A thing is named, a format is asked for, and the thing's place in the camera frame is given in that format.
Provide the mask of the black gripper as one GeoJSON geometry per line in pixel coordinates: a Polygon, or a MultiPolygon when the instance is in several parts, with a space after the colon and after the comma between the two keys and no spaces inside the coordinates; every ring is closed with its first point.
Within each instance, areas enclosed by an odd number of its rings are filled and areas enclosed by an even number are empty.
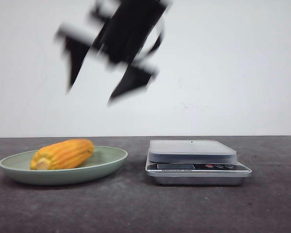
{"type": "Polygon", "coordinates": [[[90,15],[103,25],[91,45],[86,40],[64,36],[64,51],[69,56],[70,65],[68,92],[78,77],[89,49],[101,52],[113,65],[127,64],[125,73],[110,94],[108,107],[126,95],[146,89],[158,76],[158,69],[145,67],[142,62],[161,45],[163,26],[159,27],[159,34],[152,47],[144,54],[140,51],[169,6],[167,0],[118,0],[117,2],[119,5],[113,14],[102,12],[103,0],[95,2],[90,15]]]}

